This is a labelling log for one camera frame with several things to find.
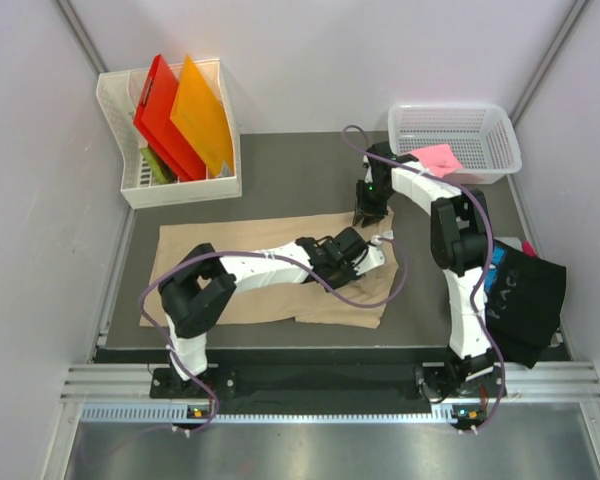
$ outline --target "gray table surface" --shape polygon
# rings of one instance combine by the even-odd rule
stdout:
[[[386,138],[377,132],[372,141]],[[108,348],[156,348],[164,341],[140,327],[137,298],[149,281],[161,225],[281,218],[353,210],[355,183],[364,175],[360,155],[339,133],[243,135],[241,198],[139,210],[122,274]],[[524,237],[506,179],[480,187],[496,236]],[[429,218],[394,195],[395,236],[408,255],[409,279],[375,330],[295,323],[223,325],[209,347],[369,347],[446,345],[451,330],[446,282],[429,251]],[[396,279],[401,275],[403,266]]]

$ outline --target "white basket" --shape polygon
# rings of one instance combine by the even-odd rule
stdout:
[[[389,143],[397,155],[448,143],[464,168],[445,178],[459,183],[490,184],[522,167],[511,120],[497,105],[394,105]]]
[[[242,195],[240,134],[224,84],[220,61],[205,60],[195,63],[227,114],[235,166],[235,175],[231,177],[158,184],[151,175],[149,165],[140,154],[139,149],[146,146],[147,141],[133,126],[133,116],[149,69],[103,73],[98,79],[96,97],[122,152],[124,168],[120,191],[134,209]],[[182,65],[171,65],[171,70],[179,77]]]

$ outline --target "tan fabric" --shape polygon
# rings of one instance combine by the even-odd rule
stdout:
[[[194,247],[209,242],[216,251],[261,250],[294,241],[298,237],[321,238],[336,235],[351,225],[352,213],[308,217],[249,220],[242,222],[201,223],[163,226],[151,281],[177,265]],[[369,240],[372,235],[391,230],[393,212],[380,223],[358,229]],[[383,246],[387,263],[361,280],[340,288],[345,297],[359,303],[374,303],[389,295],[398,264],[390,245]],[[148,312],[166,326],[157,291],[147,299]],[[231,298],[219,324],[263,323],[295,317],[307,323],[332,323],[377,328],[384,306],[374,309],[351,307],[315,282],[304,285],[282,284],[251,290]],[[149,326],[142,318],[140,325]]]

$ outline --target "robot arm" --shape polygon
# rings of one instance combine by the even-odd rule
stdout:
[[[182,261],[213,251],[210,244],[202,244]],[[206,332],[216,324],[233,295],[279,283],[314,281],[308,270],[331,288],[340,288],[385,263],[380,241],[372,239],[367,243],[351,227],[335,237],[302,237],[258,253],[265,258],[226,256],[205,260],[159,285],[173,348],[194,375],[207,369]],[[291,258],[305,268],[276,257]],[[208,283],[202,285],[200,279]],[[189,380],[178,365],[173,367],[182,380]]]
[[[425,168],[413,155],[395,158],[387,142],[369,149],[384,158],[424,172]],[[474,285],[482,274],[487,239],[485,225],[473,204],[459,189],[436,182],[418,173],[393,168],[386,163],[364,157],[367,174],[356,186],[354,224],[362,226],[380,221],[387,214],[387,200],[394,192],[406,195],[431,217],[431,253],[443,270],[449,287],[451,306],[451,338],[449,347],[455,358],[447,366],[453,385],[493,371],[492,347],[484,335],[470,303]],[[486,202],[480,191],[473,191],[485,211]],[[468,222],[460,227],[458,221]],[[476,306],[484,318],[482,287],[475,296]]]

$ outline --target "red folder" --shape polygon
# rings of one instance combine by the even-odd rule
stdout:
[[[203,180],[207,167],[171,122],[178,79],[158,55],[147,75],[133,124],[180,181]]]

